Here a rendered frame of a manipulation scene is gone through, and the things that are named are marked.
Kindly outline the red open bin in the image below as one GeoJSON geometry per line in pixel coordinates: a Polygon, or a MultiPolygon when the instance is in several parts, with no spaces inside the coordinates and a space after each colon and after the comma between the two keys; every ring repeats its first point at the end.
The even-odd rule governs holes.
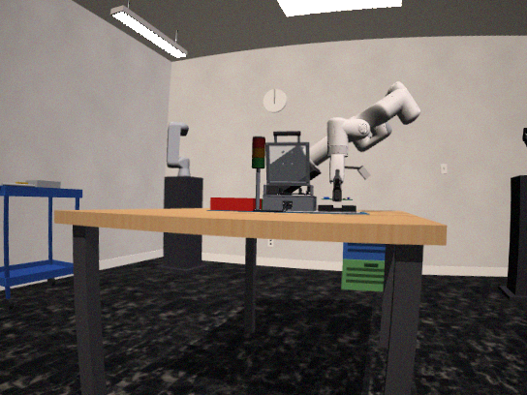
{"type": "Polygon", "coordinates": [[[253,211],[256,209],[255,198],[211,197],[210,210],[253,211]]]}

